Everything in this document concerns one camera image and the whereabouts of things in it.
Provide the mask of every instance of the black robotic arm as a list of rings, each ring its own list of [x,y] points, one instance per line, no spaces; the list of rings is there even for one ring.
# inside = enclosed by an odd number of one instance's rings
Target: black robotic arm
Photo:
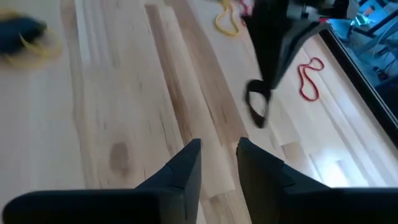
[[[264,115],[252,107],[250,93],[261,94],[267,104],[304,42],[329,29],[323,18],[354,19],[359,9],[356,0],[256,0],[251,16],[243,16],[248,27],[262,80],[250,80],[244,100],[259,128],[266,124]]]

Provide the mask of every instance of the black plastic part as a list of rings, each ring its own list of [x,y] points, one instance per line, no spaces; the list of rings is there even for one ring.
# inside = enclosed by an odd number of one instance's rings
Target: black plastic part
[[[196,223],[201,141],[194,139],[158,173],[131,190],[34,192],[9,202],[14,223]]]
[[[28,41],[43,36],[47,26],[29,17],[15,17],[0,21],[0,54],[16,54],[24,49],[21,36]]]
[[[250,104],[250,93],[261,94],[268,107],[271,90],[279,84],[304,42],[321,30],[329,28],[325,23],[287,18],[288,4],[287,1],[281,1],[274,7],[269,2],[257,2],[252,15],[243,16],[262,77],[262,81],[248,82],[244,100],[249,107],[251,118],[259,128],[266,125],[268,109],[265,110],[265,116],[255,112]]]
[[[236,155],[253,224],[398,221],[398,189],[329,188],[247,138],[241,138]]]

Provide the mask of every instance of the rubber band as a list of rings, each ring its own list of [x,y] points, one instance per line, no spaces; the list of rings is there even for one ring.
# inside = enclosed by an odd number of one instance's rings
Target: rubber band
[[[224,11],[221,14],[219,14],[218,16],[216,16],[216,19],[215,19],[215,27],[216,27],[216,29],[218,31],[220,31],[221,33],[223,33],[225,35],[228,35],[230,37],[238,36],[240,34],[240,30],[239,30],[239,27],[238,27],[235,19],[234,19],[234,15],[233,15],[234,14],[234,7],[232,6],[231,1],[230,0],[223,0],[221,5],[223,6]],[[234,32],[233,31],[232,32],[228,31],[228,30],[222,28],[222,26],[220,25],[220,19],[223,18],[225,15],[227,15],[228,12],[230,12],[231,23],[232,23],[232,25],[233,25],[233,27],[235,29]]]
[[[317,61],[317,62],[321,65],[321,67],[320,67],[320,68],[315,68],[315,67],[311,66],[311,64],[312,64],[313,61]],[[316,100],[319,99],[319,90],[318,90],[317,85],[314,83],[314,81],[308,76],[307,72],[305,71],[305,70],[308,69],[308,68],[311,69],[311,70],[313,70],[313,71],[321,71],[321,70],[323,70],[323,69],[325,68],[325,64],[323,64],[323,62],[322,62],[319,58],[314,57],[314,58],[311,58],[310,63],[308,63],[308,64],[301,64],[301,65],[299,65],[299,66],[297,67],[298,74],[299,74],[299,77],[300,77],[300,95],[301,95],[305,100],[307,100],[307,101],[309,101],[309,102],[313,102],[313,101],[316,101]],[[308,95],[306,95],[306,94],[304,93],[304,78],[307,79],[308,82],[309,82],[309,83],[311,84],[311,86],[313,87],[313,90],[314,90],[314,92],[315,92],[315,97],[314,97],[314,98],[310,98]]]

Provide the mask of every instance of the light wood surface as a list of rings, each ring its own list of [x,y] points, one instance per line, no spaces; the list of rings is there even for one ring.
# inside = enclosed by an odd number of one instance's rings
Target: light wood surface
[[[269,125],[243,103],[259,78],[243,29],[213,27],[206,0],[7,0],[45,20],[63,53],[36,70],[0,63],[0,207],[45,189],[134,188],[192,138],[202,138],[198,223],[250,223],[239,185],[242,136],[331,187],[395,187],[398,151],[319,36],[274,91]],[[297,65],[320,99],[299,95]],[[260,98],[256,108],[262,108]]]

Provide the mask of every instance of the yellow rubber band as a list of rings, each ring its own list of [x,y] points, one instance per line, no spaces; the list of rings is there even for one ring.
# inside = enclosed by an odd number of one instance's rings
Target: yellow rubber band
[[[230,37],[236,37],[240,34],[240,30],[238,27],[238,24],[236,23],[235,19],[234,19],[234,7],[231,4],[230,0],[223,0],[223,2],[221,3],[221,5],[223,6],[224,11],[219,14],[218,16],[216,16],[215,19],[215,27],[218,31],[220,31],[221,33],[228,35]],[[229,31],[226,30],[224,28],[222,28],[222,26],[220,25],[220,19],[223,18],[225,15],[227,15],[227,13],[230,12],[230,19],[231,19],[231,23],[234,27],[235,31]]]
[[[42,57],[53,57],[53,56],[60,54],[60,52],[62,51],[62,46],[61,46],[60,39],[59,39],[58,35],[50,29],[47,29],[46,32],[48,32],[49,34],[52,34],[56,40],[55,47],[50,50],[44,49],[44,47],[41,44],[29,43],[28,41],[26,41],[23,38],[22,35],[19,35],[19,37],[21,38],[21,41],[27,50],[30,50],[31,52],[36,53]]]

